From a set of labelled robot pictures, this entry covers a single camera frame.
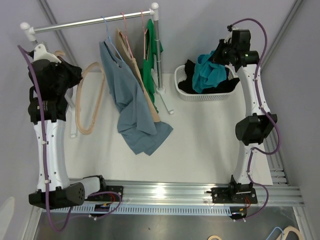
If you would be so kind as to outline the teal t shirt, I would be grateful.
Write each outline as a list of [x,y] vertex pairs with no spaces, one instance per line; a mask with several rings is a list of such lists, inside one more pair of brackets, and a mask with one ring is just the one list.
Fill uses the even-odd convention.
[[227,79],[225,66],[212,62],[211,57],[214,53],[215,50],[212,50],[208,54],[199,55],[196,59],[192,88],[198,94],[201,94],[204,89],[217,87]]

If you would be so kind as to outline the beige wooden hanger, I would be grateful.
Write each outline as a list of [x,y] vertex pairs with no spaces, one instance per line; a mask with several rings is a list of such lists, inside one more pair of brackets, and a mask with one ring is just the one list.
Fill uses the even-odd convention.
[[[95,103],[94,112],[92,114],[90,125],[88,128],[84,128],[81,124],[81,94],[82,94],[84,80],[87,74],[94,68],[99,68],[99,70],[102,73],[102,80],[101,80],[99,95]],[[65,99],[67,101],[67,110],[69,110],[71,113],[71,124],[70,124],[71,138],[76,138],[78,136],[78,131],[80,131],[80,133],[83,135],[90,135],[93,132],[93,129],[98,117],[101,101],[102,101],[105,82],[106,82],[106,75],[102,65],[99,62],[93,62],[82,73],[82,80],[79,82],[76,90],[75,102],[73,102],[72,98],[69,96],[68,93],[65,95]]]

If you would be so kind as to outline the light blue wire hanger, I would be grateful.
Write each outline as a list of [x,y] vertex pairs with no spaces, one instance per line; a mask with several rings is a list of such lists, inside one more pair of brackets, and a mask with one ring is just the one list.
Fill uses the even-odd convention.
[[124,62],[124,59],[122,58],[121,54],[119,53],[118,49],[116,48],[116,46],[113,44],[111,36],[109,34],[109,28],[108,28],[108,24],[107,24],[107,20],[104,16],[101,16],[103,18],[105,27],[106,27],[106,35],[107,35],[107,41],[110,43],[110,45],[114,48],[115,53],[118,55],[118,57],[121,59],[122,62]]

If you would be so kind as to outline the grey blue t shirt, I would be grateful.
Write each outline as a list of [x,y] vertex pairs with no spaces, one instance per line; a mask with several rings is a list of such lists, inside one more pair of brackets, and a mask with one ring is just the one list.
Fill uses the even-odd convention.
[[104,41],[99,42],[99,52],[109,93],[119,112],[117,131],[134,154],[151,156],[173,128],[162,121],[154,122],[147,99],[132,70]]

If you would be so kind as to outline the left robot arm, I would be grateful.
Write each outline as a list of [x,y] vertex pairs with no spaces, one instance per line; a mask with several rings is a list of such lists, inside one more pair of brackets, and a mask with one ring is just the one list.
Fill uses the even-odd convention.
[[29,203],[42,209],[81,206],[91,195],[101,201],[108,188],[101,175],[88,176],[71,183],[65,163],[64,133],[69,103],[67,91],[82,80],[82,69],[66,61],[35,60],[28,75],[33,83],[29,90],[28,113],[37,137],[39,175],[36,191]]

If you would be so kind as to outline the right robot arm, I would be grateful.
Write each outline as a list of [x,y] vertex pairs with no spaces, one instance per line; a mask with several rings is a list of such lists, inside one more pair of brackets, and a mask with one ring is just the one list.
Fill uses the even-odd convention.
[[234,173],[226,187],[212,188],[210,193],[215,204],[244,204],[258,202],[251,167],[254,152],[271,133],[278,117],[272,114],[265,102],[260,84],[260,58],[257,51],[249,50],[249,43],[220,39],[212,57],[214,63],[231,66],[231,72],[240,80],[245,117],[235,125],[239,140],[239,153]]

